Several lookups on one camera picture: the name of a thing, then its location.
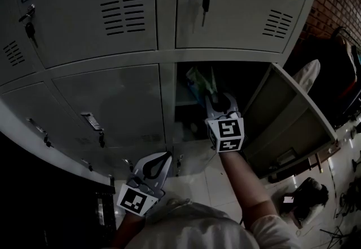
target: white cloth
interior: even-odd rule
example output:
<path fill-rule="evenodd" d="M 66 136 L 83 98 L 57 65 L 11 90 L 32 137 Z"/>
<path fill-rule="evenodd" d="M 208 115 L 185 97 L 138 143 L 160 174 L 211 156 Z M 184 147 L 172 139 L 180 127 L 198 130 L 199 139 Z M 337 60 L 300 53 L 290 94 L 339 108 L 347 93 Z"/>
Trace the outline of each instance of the white cloth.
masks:
<path fill-rule="evenodd" d="M 167 206 L 149 218 L 150 224 L 126 249 L 291 249 L 301 248 L 297 237 L 278 216 L 258 219 L 245 230 L 222 211 L 190 201 Z"/>
<path fill-rule="evenodd" d="M 299 70 L 293 79 L 308 93 L 320 73 L 320 69 L 320 61 L 313 60 Z"/>

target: wall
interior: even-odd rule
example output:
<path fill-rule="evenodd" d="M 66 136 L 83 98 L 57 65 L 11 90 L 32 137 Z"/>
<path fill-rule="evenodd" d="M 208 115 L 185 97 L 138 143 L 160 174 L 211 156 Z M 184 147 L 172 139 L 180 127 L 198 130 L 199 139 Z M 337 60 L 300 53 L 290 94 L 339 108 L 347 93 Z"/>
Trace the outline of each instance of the wall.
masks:
<path fill-rule="evenodd" d="M 329 38 L 339 26 L 361 43 L 361 0 L 314 0 L 297 44 L 311 35 Z"/>

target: ventilation slot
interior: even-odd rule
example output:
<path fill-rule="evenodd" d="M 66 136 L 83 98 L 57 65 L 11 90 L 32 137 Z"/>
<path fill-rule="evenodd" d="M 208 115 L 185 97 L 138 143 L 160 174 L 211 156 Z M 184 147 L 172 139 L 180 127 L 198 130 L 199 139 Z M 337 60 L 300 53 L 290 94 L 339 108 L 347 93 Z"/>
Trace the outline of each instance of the ventilation slot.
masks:
<path fill-rule="evenodd" d="M 25 61 L 23 54 L 21 53 L 17 43 L 15 41 L 11 42 L 9 45 L 3 48 L 7 60 L 11 66 L 16 66 Z"/>
<path fill-rule="evenodd" d="M 91 144 L 91 141 L 87 138 L 75 138 L 75 141 L 78 142 L 81 145 L 89 145 Z"/>
<path fill-rule="evenodd" d="M 143 135 L 141 138 L 145 143 L 157 143 L 161 141 L 160 135 Z"/>
<path fill-rule="evenodd" d="M 145 31 L 143 0 L 123 0 L 127 33 Z"/>
<path fill-rule="evenodd" d="M 122 21 L 122 14 L 119 6 L 119 1 L 101 3 L 100 6 L 107 35 L 124 33 L 124 31 L 122 30 L 123 26 L 120 25 L 120 22 Z"/>
<path fill-rule="evenodd" d="M 276 10 L 271 10 L 262 34 L 284 39 L 288 35 L 288 29 L 291 26 L 292 21 L 292 16 Z"/>
<path fill-rule="evenodd" d="M 101 3 L 101 13 L 108 36 L 145 31 L 143 0 Z"/>

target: tiled floor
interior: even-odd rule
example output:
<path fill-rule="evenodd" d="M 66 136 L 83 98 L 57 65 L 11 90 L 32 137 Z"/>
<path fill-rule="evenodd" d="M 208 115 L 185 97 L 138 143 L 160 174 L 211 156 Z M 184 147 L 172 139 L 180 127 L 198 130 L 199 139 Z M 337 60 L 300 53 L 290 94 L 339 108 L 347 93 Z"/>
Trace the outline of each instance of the tiled floor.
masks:
<path fill-rule="evenodd" d="M 355 123 L 348 123 L 343 126 L 343 128 L 340 128 L 337 131 L 339 139 L 343 137 L 346 130 L 351 126 L 356 125 L 358 122 L 360 122 L 360 120 Z M 330 240 L 330 236 L 320 232 L 319 229 L 334 231 L 335 227 L 341 224 L 340 228 L 343 233 L 348 233 L 352 230 L 354 225 L 361 225 L 360 211 L 348 214 L 343 219 L 342 217 L 334 219 L 335 212 L 339 211 L 339 196 L 342 192 L 347 191 L 349 182 L 355 177 L 351 160 L 360 158 L 360 150 L 361 134 L 357 135 L 354 140 L 348 141 L 339 152 L 329 159 L 328 162 L 322 163 L 322 174 L 316 167 L 311 171 L 305 171 L 296 177 L 290 177 L 277 184 L 269 184 L 266 180 L 262 180 L 274 202 L 277 202 L 284 193 L 294 191 L 308 177 L 314 178 L 327 187 L 329 191 L 329 200 L 326 207 L 310 224 L 301 230 L 298 230 L 292 222 L 289 222 L 294 233 L 300 238 L 303 248 L 327 248 L 328 244 L 326 243 Z M 335 199 L 332 177 L 336 187 L 337 199 Z M 122 183 L 122 181 L 116 182 L 117 192 Z M 241 220 L 241 208 L 237 203 L 218 155 L 212 159 L 205 171 L 200 174 L 168 178 L 163 190 L 166 191 L 166 196 L 162 199 L 162 203 L 165 203 L 168 199 L 174 197 L 190 198 L 194 202 L 212 206 L 226 212 L 230 218 L 237 222 Z M 115 211 L 117 225 L 119 225 L 124 212 L 118 207 Z"/>

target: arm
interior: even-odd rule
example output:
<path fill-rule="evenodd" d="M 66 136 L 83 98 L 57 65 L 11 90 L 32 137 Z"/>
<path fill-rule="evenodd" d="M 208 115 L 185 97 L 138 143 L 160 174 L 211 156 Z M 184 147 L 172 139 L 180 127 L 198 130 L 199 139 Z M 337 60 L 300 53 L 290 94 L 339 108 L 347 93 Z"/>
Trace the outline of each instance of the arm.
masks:
<path fill-rule="evenodd" d="M 111 246 L 115 248 L 125 248 L 125 246 L 142 231 L 145 222 L 146 218 L 127 212 L 115 234 Z"/>
<path fill-rule="evenodd" d="M 262 183 L 238 152 L 221 153 L 221 161 L 239 205 L 244 225 L 249 229 L 260 217 L 277 215 Z"/>

